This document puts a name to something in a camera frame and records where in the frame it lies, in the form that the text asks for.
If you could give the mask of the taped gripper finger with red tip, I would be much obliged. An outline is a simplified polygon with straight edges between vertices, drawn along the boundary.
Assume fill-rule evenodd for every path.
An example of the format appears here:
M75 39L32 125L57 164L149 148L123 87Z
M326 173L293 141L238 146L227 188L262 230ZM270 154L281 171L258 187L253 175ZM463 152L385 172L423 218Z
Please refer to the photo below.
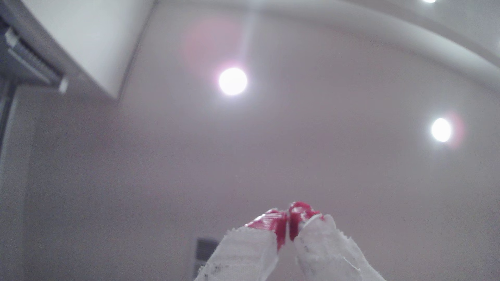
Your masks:
M290 239L304 280L384 280L330 214L300 201L290 205L289 214Z
M229 230L195 280L267 280L286 241L288 213L270 209Z

